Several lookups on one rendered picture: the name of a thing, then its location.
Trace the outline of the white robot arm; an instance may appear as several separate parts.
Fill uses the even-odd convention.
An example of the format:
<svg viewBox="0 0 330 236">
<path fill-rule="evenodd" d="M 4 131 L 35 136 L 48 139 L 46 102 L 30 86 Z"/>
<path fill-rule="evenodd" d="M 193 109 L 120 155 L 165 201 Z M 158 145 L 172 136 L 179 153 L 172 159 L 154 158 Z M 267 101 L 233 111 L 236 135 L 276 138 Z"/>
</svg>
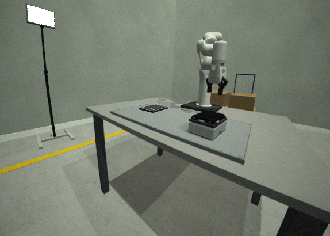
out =
<svg viewBox="0 0 330 236">
<path fill-rule="evenodd" d="M 200 76 L 199 95 L 198 95 L 198 103 L 196 103 L 196 106 L 201 106 L 201 107 L 212 106 L 210 104 L 211 93 L 207 93 L 208 86 L 206 83 L 206 79 L 209 77 L 210 70 L 215 70 L 217 65 L 225 66 L 226 64 L 225 58 L 227 52 L 227 42 L 221 40 L 222 40 L 221 33 L 208 32 L 204 34 L 203 40 L 199 40 L 197 42 L 197 52 L 200 58 L 201 68 L 199 70 L 199 76 Z"/>
</svg>

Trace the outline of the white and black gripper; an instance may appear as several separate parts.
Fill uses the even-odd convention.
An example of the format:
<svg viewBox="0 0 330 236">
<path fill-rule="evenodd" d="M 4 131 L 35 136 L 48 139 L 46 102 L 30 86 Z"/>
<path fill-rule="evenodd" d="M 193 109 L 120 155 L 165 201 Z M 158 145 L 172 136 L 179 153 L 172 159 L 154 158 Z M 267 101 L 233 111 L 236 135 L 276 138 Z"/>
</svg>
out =
<svg viewBox="0 0 330 236">
<path fill-rule="evenodd" d="M 227 85 L 228 81 L 226 80 L 226 67 L 225 66 L 216 66 L 215 70 L 209 71 L 209 77 L 206 79 L 208 86 L 207 93 L 212 92 L 212 84 L 218 84 L 218 95 L 222 95 L 223 88 Z"/>
</svg>

